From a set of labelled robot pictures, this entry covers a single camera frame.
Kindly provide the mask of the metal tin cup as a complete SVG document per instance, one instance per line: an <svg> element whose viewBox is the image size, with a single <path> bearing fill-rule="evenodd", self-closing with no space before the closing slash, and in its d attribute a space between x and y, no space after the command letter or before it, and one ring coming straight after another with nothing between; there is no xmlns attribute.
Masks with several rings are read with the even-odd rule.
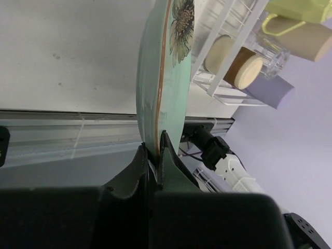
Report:
<svg viewBox="0 0 332 249"><path fill-rule="evenodd" d="M243 90L259 75L263 63L264 61L261 56L242 47L223 80L233 87Z"/></svg>

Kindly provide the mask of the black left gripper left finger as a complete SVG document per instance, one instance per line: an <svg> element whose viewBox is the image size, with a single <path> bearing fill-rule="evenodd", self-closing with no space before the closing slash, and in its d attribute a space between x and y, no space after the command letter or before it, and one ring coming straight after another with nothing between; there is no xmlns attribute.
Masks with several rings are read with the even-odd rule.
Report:
<svg viewBox="0 0 332 249"><path fill-rule="evenodd" d="M1 190L1 248L148 248L147 150L95 187Z"/></svg>

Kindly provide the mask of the clear glass tumbler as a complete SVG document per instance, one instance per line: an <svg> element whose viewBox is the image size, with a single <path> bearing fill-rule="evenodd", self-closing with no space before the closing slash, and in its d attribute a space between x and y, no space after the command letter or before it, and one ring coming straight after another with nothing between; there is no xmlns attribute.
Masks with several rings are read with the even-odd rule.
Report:
<svg viewBox="0 0 332 249"><path fill-rule="evenodd" d="M262 57L263 66L260 75L273 79L286 65L291 53L272 36L250 32L245 46Z"/></svg>

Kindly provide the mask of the green floral plate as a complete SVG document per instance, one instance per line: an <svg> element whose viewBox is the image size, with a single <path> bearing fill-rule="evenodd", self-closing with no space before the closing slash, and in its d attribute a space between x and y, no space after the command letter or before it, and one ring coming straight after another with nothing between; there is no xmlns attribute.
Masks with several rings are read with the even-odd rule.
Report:
<svg viewBox="0 0 332 249"><path fill-rule="evenodd" d="M184 127L191 74L195 5L155 1L140 43L136 113L142 141L153 160L166 131L174 148Z"/></svg>

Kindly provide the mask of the purple plastic cup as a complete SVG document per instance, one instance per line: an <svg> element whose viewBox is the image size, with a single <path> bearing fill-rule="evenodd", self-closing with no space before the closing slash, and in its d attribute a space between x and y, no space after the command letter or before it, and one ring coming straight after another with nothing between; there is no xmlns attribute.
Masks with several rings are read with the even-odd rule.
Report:
<svg viewBox="0 0 332 249"><path fill-rule="evenodd" d="M295 87L280 76L273 79L258 76L242 92L274 109L280 109L293 98Z"/></svg>

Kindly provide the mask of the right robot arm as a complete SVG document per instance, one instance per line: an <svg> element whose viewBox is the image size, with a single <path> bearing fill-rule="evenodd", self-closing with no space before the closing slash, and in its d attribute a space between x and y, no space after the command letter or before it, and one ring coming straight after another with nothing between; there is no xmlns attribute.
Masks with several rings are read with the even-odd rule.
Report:
<svg viewBox="0 0 332 249"><path fill-rule="evenodd" d="M184 124L181 142L195 145L200 151L200 158L182 151L200 162L193 171L199 186L209 192L266 192L246 171L239 157L230 149L220 136L211 133L211 123ZM279 209L290 232L294 248L330 248L319 233L303 217L289 212L279 205Z"/></svg>

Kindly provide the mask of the beige plastic cup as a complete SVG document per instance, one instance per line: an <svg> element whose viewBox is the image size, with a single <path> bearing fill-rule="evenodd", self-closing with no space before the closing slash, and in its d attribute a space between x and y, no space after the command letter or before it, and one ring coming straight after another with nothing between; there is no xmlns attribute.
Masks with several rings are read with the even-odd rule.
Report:
<svg viewBox="0 0 332 249"><path fill-rule="evenodd" d="M266 30L294 56L316 62L331 48L331 29L317 23L305 23L293 28L300 21L277 16L271 19Z"/></svg>

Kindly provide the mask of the yellow-green faceted mug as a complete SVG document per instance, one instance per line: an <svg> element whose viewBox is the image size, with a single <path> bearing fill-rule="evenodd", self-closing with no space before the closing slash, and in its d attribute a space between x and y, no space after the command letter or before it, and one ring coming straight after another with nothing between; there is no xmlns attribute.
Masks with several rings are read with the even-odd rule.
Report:
<svg viewBox="0 0 332 249"><path fill-rule="evenodd" d="M269 14L261 25L262 31L267 35L281 36L295 30L306 23L323 23L331 18L331 1L269 1L265 7ZM280 32L267 29L268 23L277 17L296 20L289 28Z"/></svg>

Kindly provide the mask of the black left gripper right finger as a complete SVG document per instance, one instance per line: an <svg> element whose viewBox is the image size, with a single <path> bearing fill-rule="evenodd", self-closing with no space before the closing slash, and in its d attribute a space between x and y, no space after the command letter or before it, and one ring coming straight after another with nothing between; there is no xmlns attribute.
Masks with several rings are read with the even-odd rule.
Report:
<svg viewBox="0 0 332 249"><path fill-rule="evenodd" d="M257 193L210 193L175 165L166 132L159 188L153 194L153 248L292 248L275 201Z"/></svg>

